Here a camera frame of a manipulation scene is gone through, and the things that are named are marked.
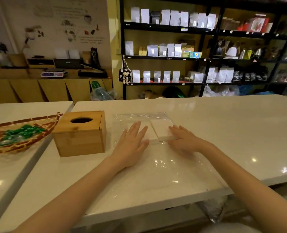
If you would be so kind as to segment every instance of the silver kettle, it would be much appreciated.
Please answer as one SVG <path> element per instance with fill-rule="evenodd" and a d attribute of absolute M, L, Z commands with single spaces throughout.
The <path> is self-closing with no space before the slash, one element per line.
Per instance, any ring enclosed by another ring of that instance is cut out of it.
<path fill-rule="evenodd" d="M 242 50 L 242 52 L 241 52 L 241 54 L 240 54 L 240 56 L 239 56 L 239 60 L 244 59 L 244 55 L 245 55 L 245 53 L 246 53 L 246 50 L 245 50 L 245 49 L 243 49 L 243 50 Z"/>
<path fill-rule="evenodd" d="M 256 53 L 255 53 L 255 56 L 261 56 L 261 53 L 262 53 L 262 49 L 258 48 Z"/>

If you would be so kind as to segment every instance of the person's right hand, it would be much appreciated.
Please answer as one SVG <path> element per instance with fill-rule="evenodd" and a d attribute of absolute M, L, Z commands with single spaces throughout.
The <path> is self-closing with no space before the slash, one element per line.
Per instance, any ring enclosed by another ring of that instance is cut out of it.
<path fill-rule="evenodd" d="M 168 128 L 176 138 L 176 140 L 168 141 L 169 145 L 174 150 L 180 150 L 188 153 L 203 153 L 207 148 L 213 145 L 208 141 L 196 137 L 192 132 L 188 131 L 183 126 L 177 127 L 176 125 L 173 125 L 172 127 L 169 126 Z"/>

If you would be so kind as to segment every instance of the white table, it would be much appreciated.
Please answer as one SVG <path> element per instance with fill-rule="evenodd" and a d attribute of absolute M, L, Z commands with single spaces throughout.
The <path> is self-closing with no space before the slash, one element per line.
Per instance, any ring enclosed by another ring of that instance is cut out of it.
<path fill-rule="evenodd" d="M 0 104 L 0 123 L 64 113 L 72 108 L 72 101 Z M 51 140 L 49 135 L 25 152 L 0 155 L 0 217 Z"/>
<path fill-rule="evenodd" d="M 112 152 L 113 114 L 165 111 L 216 144 L 266 185 L 287 182 L 287 98 L 280 95 L 78 102 L 73 111 L 104 110 L 106 153 L 60 158 L 52 141 L 0 220 L 11 231 Z M 184 159 L 167 145 L 149 146 L 120 172 L 76 225 L 120 219 L 230 194 L 200 154 Z"/>

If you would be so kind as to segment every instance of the tissue box lid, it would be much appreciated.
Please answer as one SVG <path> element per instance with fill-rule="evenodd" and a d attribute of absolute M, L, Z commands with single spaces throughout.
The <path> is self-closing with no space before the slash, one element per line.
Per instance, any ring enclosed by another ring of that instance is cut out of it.
<path fill-rule="evenodd" d="M 67 112 L 61 117 L 52 133 L 100 130 L 103 123 L 104 111 Z"/>

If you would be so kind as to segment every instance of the wooden tissue box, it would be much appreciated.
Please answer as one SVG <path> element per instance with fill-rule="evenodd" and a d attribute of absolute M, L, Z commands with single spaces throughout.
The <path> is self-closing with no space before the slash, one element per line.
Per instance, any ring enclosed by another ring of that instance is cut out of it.
<path fill-rule="evenodd" d="M 52 132 L 60 157 L 104 153 L 104 111 L 65 113 Z"/>

